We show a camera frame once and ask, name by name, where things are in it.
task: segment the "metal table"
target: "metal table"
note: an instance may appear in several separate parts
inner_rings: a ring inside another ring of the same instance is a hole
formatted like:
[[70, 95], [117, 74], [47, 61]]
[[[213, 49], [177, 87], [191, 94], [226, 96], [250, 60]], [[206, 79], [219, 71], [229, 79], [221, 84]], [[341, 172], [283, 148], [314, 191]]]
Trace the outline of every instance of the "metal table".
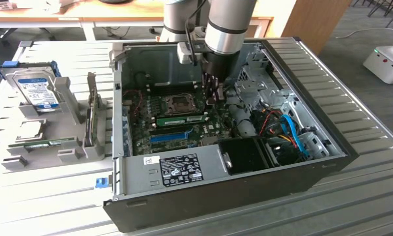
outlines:
[[[293, 38], [269, 39], [269, 42], [361, 156], [307, 192], [127, 235], [393, 234], [393, 134], [301, 42]], [[99, 94], [111, 97], [107, 52], [106, 41], [34, 42], [31, 47], [18, 48], [14, 59], [54, 59], [61, 65], [61, 74], [73, 81], [77, 99], [83, 100], [89, 70], [97, 74]], [[15, 104], [13, 92], [2, 82], [0, 160], [9, 139], [5, 133], [11, 131], [9, 124], [19, 119]], [[110, 135], [111, 130], [106, 129], [107, 157]], [[34, 170], [0, 173], [0, 235], [118, 235], [114, 224], [97, 206], [107, 198], [107, 192], [93, 190], [95, 178], [111, 170], [110, 158], [49, 168], [46, 161], [38, 161], [37, 166]]]

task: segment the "gray carpet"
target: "gray carpet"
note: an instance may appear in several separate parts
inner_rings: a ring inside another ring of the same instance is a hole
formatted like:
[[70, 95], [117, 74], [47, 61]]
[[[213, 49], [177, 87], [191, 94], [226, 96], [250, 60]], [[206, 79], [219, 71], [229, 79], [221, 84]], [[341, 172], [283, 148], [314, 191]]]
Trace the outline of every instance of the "gray carpet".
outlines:
[[[349, 7], [341, 21], [333, 31], [331, 38], [319, 54], [330, 70], [335, 73], [361, 101], [370, 108], [383, 124], [393, 131], [393, 85], [386, 85], [363, 67], [362, 62], [371, 53], [375, 46], [393, 44], [393, 31], [366, 31], [354, 34], [346, 39], [335, 39], [354, 30], [379, 28], [386, 25], [387, 18], [382, 17], [383, 10], [377, 10], [373, 16], [366, 17], [370, 8], [357, 5]], [[123, 35], [127, 28], [122, 27], [114, 31]], [[79, 28], [49, 28], [57, 40], [85, 40]], [[94, 29], [97, 40], [110, 40], [102, 28]], [[21, 40], [47, 40], [39, 37], [38, 29], [18, 29], [9, 37], [9, 47], [0, 43], [0, 60], [11, 59]], [[123, 39], [153, 38], [147, 28], [130, 28]]]

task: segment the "desk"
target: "desk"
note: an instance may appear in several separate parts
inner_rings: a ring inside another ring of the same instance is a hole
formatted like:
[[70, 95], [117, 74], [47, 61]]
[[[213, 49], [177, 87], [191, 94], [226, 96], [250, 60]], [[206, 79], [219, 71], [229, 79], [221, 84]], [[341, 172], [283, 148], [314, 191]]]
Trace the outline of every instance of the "desk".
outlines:
[[[267, 41], [361, 156], [303, 193], [127, 235], [393, 235], [393, 134], [303, 44], [291, 38]], [[83, 66], [93, 64], [98, 68], [97, 89], [102, 98], [110, 99], [110, 43], [34, 42], [30, 48], [18, 48], [13, 60], [41, 62], [42, 57], [50, 56], [61, 66], [65, 64], [59, 71], [71, 79], [70, 89], [77, 100], [87, 98], [86, 78], [78, 75], [85, 75]], [[49, 54], [49, 50], [61, 53]], [[70, 56], [61, 61], [59, 56], [65, 54]], [[7, 144], [9, 126], [19, 122], [17, 113], [10, 112], [10, 109], [17, 110], [18, 104], [13, 96], [14, 92], [2, 81], [0, 146]], [[0, 235], [118, 235], [101, 206], [95, 205], [110, 193], [103, 192], [105, 189], [102, 192], [93, 190], [95, 178], [106, 177], [111, 171], [111, 129], [106, 133], [107, 157], [102, 161], [49, 166], [37, 160], [35, 168], [27, 165], [25, 171], [0, 173]]]
[[[257, 4], [250, 21], [250, 37], [263, 37], [273, 17], [262, 13]], [[162, 1], [134, 0], [123, 4], [105, 4], [98, 0], [81, 0], [63, 7], [63, 14], [47, 14], [35, 9], [0, 11], [0, 28], [81, 27], [86, 41], [94, 41], [94, 27], [162, 26]]]

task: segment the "motherboard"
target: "motherboard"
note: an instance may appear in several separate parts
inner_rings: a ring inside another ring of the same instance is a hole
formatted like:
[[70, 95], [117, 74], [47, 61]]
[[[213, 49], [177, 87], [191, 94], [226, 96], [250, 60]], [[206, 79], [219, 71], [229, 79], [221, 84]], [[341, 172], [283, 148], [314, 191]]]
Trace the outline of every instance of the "motherboard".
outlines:
[[205, 105], [199, 84], [123, 91], [133, 155], [194, 148], [233, 137], [223, 102]]

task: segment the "wooden table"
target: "wooden table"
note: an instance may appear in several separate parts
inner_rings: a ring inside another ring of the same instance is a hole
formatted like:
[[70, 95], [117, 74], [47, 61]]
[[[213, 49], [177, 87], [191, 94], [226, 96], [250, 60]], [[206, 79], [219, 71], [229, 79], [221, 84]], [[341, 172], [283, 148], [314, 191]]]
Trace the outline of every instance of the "wooden table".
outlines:
[[[265, 36], [273, 19], [267, 15], [271, 11], [262, 11], [263, 2], [257, 4], [253, 12], [249, 29], [251, 37]], [[47, 14], [35, 9], [11, 9], [0, 11], [0, 28], [81, 27], [85, 39], [93, 41], [94, 27], [162, 26], [162, 4], [162, 0], [134, 0], [115, 5], [98, 0], [81, 0], [65, 6], [62, 14]]]

